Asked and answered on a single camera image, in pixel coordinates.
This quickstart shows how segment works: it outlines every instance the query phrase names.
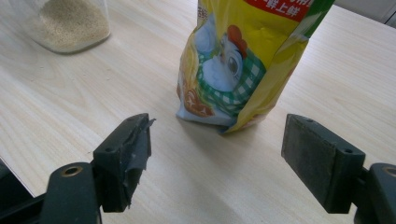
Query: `green checkered apron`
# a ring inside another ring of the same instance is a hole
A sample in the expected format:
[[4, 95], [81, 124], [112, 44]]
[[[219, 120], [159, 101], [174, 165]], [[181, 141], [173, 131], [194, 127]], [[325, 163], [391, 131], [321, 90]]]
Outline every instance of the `green checkered apron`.
[[203, 64], [205, 61], [210, 60], [211, 56], [198, 55], [198, 94], [214, 107], [232, 117], [236, 117], [264, 77], [266, 72], [264, 64], [248, 49], [247, 57], [243, 61], [242, 76], [236, 87], [233, 91], [218, 91], [204, 81]]

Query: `yellow bag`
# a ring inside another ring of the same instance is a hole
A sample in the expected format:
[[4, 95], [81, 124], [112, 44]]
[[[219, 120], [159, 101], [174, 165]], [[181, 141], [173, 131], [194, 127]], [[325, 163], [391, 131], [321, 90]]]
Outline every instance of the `yellow bag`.
[[245, 128], [275, 106], [333, 0], [199, 0], [180, 59], [182, 119]]

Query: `transparent container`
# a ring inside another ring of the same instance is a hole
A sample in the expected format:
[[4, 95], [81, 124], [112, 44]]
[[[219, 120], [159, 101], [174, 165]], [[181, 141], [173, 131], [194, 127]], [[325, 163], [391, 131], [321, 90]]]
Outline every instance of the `transparent container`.
[[21, 27], [57, 53], [74, 53], [110, 35], [106, 0], [9, 0]]

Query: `wood grain surface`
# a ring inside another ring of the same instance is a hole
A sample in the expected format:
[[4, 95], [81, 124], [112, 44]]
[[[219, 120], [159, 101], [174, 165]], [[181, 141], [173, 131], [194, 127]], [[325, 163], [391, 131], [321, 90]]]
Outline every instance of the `wood grain surface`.
[[280, 156], [286, 115], [309, 117], [374, 162], [396, 163], [396, 30], [333, 7], [276, 107], [242, 132], [177, 119], [195, 0], [107, 1], [111, 36], [58, 55], [0, 3], [0, 157], [35, 196], [126, 118], [149, 113], [152, 157], [129, 210], [104, 223], [353, 223], [328, 215]]

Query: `red banner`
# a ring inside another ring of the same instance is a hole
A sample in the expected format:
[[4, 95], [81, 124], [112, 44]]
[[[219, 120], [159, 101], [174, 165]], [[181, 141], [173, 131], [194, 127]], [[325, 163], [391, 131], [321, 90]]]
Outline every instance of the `red banner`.
[[314, 0], [245, 0], [245, 2], [269, 13], [301, 21]]

